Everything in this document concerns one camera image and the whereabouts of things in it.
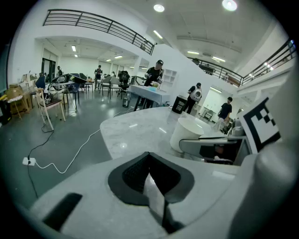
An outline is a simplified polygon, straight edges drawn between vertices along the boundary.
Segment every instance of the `white shelving unit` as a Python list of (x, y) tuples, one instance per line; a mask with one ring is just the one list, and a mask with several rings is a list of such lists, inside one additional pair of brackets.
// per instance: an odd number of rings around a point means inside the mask
[(163, 83), (161, 84), (161, 89), (166, 92), (170, 90), (177, 76), (178, 76), (177, 71), (164, 69), (164, 73), (162, 77)]

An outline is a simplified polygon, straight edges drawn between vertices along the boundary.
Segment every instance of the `black metal railing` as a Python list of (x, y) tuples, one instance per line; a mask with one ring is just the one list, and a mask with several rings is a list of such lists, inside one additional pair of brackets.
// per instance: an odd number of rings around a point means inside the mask
[(293, 40), (287, 40), (272, 56), (244, 76), (241, 85), (267, 74), (295, 57), (296, 46)]
[(232, 70), (229, 70), (225, 67), (219, 66), (217, 64), (214, 64), (212, 62), (199, 60), (197, 58), (191, 58), (192, 61), (197, 64), (203, 71), (206, 72), (206, 74), (213, 75), (218, 77), (219, 79), (222, 79), (229, 84), (233, 84), (237, 87), (241, 85), (241, 82), (243, 80), (243, 77), (239, 74), (233, 72)]
[(121, 23), (93, 13), (69, 9), (49, 9), (43, 26), (68, 25), (91, 28), (117, 36), (149, 53), (153, 52), (154, 44), (143, 36)]

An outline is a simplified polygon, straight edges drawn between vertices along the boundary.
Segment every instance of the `gray floor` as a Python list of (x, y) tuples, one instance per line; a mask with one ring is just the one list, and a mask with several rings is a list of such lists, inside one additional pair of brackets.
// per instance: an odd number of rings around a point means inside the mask
[[(30, 114), (22, 116), (22, 122), (18, 122), (19, 119), (14, 117), (11, 122), (0, 128), (1, 174), (13, 199), (26, 208), (32, 205), (36, 197), (28, 176), (28, 167), (22, 165), (22, 160), (28, 156), (32, 148), (44, 143), (51, 134), (41, 131), (43, 121), (36, 101), (34, 102), (34, 109)], [(131, 100), (130, 106), (135, 106), (135, 103), (136, 98)], [(65, 113), (66, 122), (59, 120), (60, 115), (55, 117), (55, 109), (49, 110), (54, 134), (44, 146), (35, 149), (30, 155), (36, 158), (40, 166), (52, 162), (60, 171), (64, 171), (88, 136), (99, 129), (102, 121), (129, 109), (122, 107), (122, 100), (120, 96), (117, 98), (116, 93), (110, 100), (107, 91), (102, 96), (98, 91), (92, 92), (91, 89), (87, 95), (84, 92), (80, 93), (80, 105), (77, 106), (77, 113)], [(48, 124), (44, 130), (50, 130)], [(81, 149), (65, 174), (58, 173), (53, 166), (40, 169), (35, 165), (30, 166), (29, 170), (36, 191), (41, 196), (78, 170), (110, 159), (101, 133), (98, 132)]]

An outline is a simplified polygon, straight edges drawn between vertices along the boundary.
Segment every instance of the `wall outlet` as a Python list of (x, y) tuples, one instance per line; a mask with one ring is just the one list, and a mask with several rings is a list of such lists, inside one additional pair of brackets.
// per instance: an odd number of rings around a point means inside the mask
[[(34, 166), (35, 163), (36, 163), (36, 159), (35, 158), (30, 158), (29, 166)], [(28, 165), (28, 158), (27, 157), (23, 159), (23, 164), (26, 165), (26, 166)]]

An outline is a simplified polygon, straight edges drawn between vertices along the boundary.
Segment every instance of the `white backpack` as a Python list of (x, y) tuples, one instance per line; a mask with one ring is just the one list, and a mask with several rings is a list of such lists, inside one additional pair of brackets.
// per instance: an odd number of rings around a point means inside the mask
[(201, 98), (201, 89), (196, 88), (194, 91), (192, 91), (192, 93), (190, 94), (190, 98), (198, 102)]

